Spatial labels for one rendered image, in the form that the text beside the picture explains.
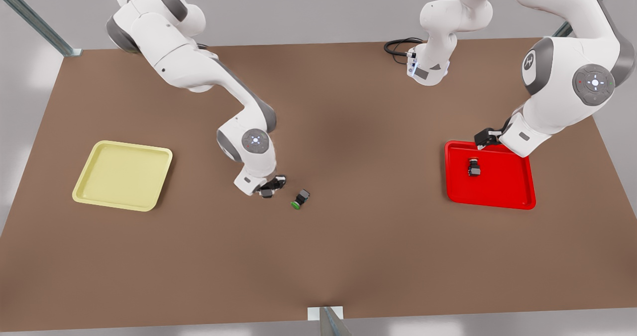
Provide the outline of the silver frame post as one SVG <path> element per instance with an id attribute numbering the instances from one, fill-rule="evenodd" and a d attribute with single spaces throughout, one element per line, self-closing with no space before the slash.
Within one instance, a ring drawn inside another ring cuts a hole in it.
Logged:
<path id="1" fill-rule="evenodd" d="M 320 336 L 352 336 L 343 319 L 342 306 L 323 306 L 307 308 L 309 321 L 318 321 Z"/>
<path id="2" fill-rule="evenodd" d="M 70 46 L 55 30 L 44 21 L 24 0 L 3 0 L 30 27 L 34 28 L 51 46 L 64 57 L 78 57 L 82 49 Z"/>
<path id="3" fill-rule="evenodd" d="M 547 10 L 567 21 L 578 38 L 616 38 L 623 35 L 602 0 L 553 0 Z"/>

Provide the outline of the red square tray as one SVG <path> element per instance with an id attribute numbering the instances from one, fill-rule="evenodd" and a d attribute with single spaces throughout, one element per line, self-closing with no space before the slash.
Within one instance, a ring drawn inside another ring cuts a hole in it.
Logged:
<path id="1" fill-rule="evenodd" d="M 468 175 L 469 158 L 478 158 L 481 175 Z M 535 191 L 528 157 L 519 157 L 503 145 L 482 150 L 470 141 L 450 140 L 444 145 L 446 193 L 459 204 L 530 210 Z"/>

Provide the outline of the pale yellow square tray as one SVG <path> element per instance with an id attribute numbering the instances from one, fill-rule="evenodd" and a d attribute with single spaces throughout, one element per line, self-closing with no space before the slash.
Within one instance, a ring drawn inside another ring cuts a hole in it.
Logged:
<path id="1" fill-rule="evenodd" d="M 80 204 L 150 211 L 158 202 L 172 159 L 167 148 L 99 141 L 89 154 L 72 198 Z"/>

